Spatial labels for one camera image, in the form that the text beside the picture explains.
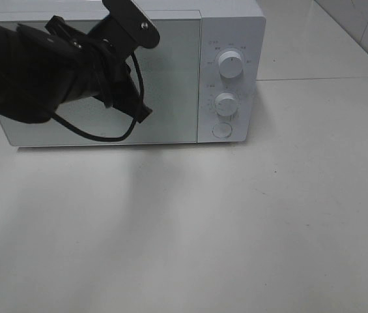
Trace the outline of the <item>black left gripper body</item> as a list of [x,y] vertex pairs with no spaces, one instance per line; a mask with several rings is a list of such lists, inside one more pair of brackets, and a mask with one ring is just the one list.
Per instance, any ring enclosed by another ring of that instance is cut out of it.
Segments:
[[77,43],[83,51],[93,53],[93,65],[99,93],[95,99],[102,101],[106,107],[113,107],[126,115],[143,122],[152,109],[144,103],[141,91],[135,86],[131,77],[131,68],[126,60],[135,56],[134,50],[116,49],[110,43],[93,39],[88,33],[69,26],[60,16],[53,16],[46,24],[47,31],[70,43]]

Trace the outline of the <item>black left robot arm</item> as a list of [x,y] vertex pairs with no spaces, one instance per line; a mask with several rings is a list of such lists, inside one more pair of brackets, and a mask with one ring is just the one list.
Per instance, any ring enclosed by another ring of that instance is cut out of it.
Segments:
[[0,115],[27,124],[45,123],[66,102],[95,98],[144,121],[126,59],[137,42],[113,17],[88,33],[54,16],[45,30],[0,26]]

